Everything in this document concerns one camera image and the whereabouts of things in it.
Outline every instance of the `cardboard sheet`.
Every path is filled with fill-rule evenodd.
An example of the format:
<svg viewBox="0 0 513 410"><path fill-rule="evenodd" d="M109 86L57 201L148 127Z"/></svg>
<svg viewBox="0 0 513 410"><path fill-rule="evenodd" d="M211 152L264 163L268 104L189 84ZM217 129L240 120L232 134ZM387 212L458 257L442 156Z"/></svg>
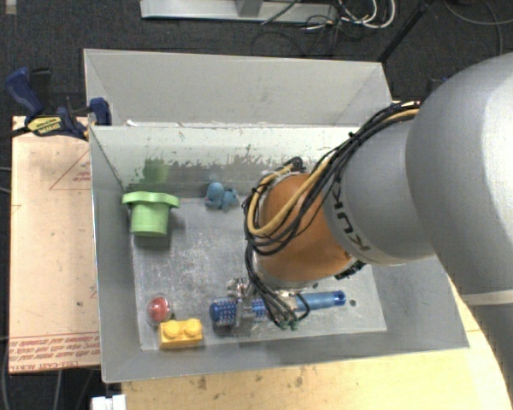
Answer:
<svg viewBox="0 0 513 410"><path fill-rule="evenodd" d="M27 134L12 146L9 372L97 366L89 145Z"/></svg>

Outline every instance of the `black carpet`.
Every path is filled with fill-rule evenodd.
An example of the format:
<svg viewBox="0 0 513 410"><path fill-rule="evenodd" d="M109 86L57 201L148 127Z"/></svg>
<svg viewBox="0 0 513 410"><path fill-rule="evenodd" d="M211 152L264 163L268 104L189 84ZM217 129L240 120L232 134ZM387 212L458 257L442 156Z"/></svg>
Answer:
<svg viewBox="0 0 513 410"><path fill-rule="evenodd" d="M50 67L55 103L64 103L65 96L70 96L74 105L81 105L85 99L84 48L375 61L420 0L396 0L398 15L387 29L368 32L348 26L334 50L333 38L327 34L320 38L288 25L141 20L139 1L17 0L17 15L6 15L5 2L0 0L0 134L9 130L12 115L25 112L3 89L6 76L21 66ZM488 7L484 2L448 1L460 14L479 21L493 21L491 10L499 20L513 18L513 0L492 0ZM396 99L423 98L430 79L448 78L500 51L513 51L513 23L499 29L469 24L454 17L438 0L393 52L386 63L386 76ZM0 143L0 166L10 162L10 142ZM9 187L8 174L0 173L0 185ZM0 192L0 336L8 333L8 268L9 196ZM0 379L4 348L0 343ZM87 378L88 371L65 371L59 408L74 408ZM90 378L88 395L104 393L98 378L98 373ZM56 374L14 376L7 385L12 409L51 408Z"/></svg>

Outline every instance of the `blue toy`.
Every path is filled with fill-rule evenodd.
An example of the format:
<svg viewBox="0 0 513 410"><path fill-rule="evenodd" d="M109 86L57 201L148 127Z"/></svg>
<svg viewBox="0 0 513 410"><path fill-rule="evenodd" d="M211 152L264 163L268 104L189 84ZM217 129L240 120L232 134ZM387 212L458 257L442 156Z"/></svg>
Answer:
<svg viewBox="0 0 513 410"><path fill-rule="evenodd" d="M225 190L220 182L212 182L207 187L205 206L208 208L227 211L232 205L239 202L239 195L235 189Z"/></svg>

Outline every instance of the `orange object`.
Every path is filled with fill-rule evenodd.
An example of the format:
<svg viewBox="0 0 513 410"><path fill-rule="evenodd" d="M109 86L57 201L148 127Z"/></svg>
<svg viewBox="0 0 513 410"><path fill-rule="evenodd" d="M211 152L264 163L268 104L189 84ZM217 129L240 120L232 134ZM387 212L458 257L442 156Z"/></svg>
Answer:
<svg viewBox="0 0 513 410"><path fill-rule="evenodd" d="M307 173L292 175L270 190L260 211L261 226L268 223L280 211L307 178ZM306 194L300 196L285 225L292 222ZM315 210L320 206L319 197L302 218L301 231L309 224ZM351 256L336 243L321 209L308 229L295 237L283 250L271 256L257 256L258 263L266 272L280 280L290 282L316 281L336 275L346 268L350 258Z"/></svg>

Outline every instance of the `green plastic part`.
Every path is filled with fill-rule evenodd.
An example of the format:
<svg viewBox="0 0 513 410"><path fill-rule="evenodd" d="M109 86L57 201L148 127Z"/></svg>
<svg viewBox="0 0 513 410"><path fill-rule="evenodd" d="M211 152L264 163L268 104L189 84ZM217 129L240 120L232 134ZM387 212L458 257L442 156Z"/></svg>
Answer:
<svg viewBox="0 0 513 410"><path fill-rule="evenodd" d="M130 231L141 237L168 235L169 209L178 208L180 199L167 193L134 191L123 195L121 203L131 205Z"/></svg>

